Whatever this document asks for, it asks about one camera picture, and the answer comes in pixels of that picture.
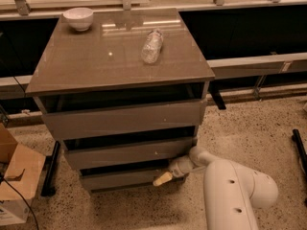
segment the white bowl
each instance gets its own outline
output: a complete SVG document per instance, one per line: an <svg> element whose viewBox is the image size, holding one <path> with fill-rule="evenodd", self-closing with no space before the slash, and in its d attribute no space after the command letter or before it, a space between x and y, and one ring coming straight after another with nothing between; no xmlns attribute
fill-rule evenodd
<svg viewBox="0 0 307 230"><path fill-rule="evenodd" d="M86 31L93 23L93 10L89 8L75 8L65 11L63 16L68 24L76 31Z"/></svg>

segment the plastic bottle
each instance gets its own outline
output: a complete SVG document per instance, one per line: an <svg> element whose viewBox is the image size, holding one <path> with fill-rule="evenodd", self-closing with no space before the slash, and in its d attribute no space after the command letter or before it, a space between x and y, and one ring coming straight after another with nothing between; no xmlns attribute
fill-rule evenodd
<svg viewBox="0 0 307 230"><path fill-rule="evenodd" d="M146 63L155 63L160 55L163 43L163 34L159 29L154 29L147 35L142 49L141 57Z"/></svg>

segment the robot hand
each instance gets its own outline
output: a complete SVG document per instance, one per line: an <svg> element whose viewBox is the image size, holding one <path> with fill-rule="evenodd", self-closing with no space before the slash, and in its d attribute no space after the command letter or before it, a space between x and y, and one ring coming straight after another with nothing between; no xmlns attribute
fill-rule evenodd
<svg viewBox="0 0 307 230"><path fill-rule="evenodd" d="M204 174L204 200L209 230L257 230L252 207L269 208L277 200L274 180L261 172L193 147L189 155L172 161L168 172L153 184L161 185L199 167Z"/></svg>

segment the terrazzo floor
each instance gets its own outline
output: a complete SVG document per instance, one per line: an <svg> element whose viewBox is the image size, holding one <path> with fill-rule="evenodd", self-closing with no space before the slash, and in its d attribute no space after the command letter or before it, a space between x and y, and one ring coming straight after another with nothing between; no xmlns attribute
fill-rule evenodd
<svg viewBox="0 0 307 230"><path fill-rule="evenodd" d="M292 130L300 131L307 147L305 95L262 102L228 102L227 110L206 108L199 145L210 152L269 174L279 188L277 203L255 210L259 229L307 229L307 186L300 168ZM54 140L45 125L20 122L9 127L14 137L34 150L50 154ZM40 229L59 230L202 230L206 228L202 173L185 183L89 195L62 154L55 180L57 193L39 194L33 202ZM35 229L33 216L25 224L3 230Z"/></svg>

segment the cabinet top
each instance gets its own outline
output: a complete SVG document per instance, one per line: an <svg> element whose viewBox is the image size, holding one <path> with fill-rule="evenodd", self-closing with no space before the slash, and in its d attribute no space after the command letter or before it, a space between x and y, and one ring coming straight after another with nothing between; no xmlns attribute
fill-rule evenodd
<svg viewBox="0 0 307 230"><path fill-rule="evenodd" d="M147 34L164 35L158 61L146 64ZM175 9L94 13L85 32L59 19L27 88L28 96L211 81L214 73Z"/></svg>

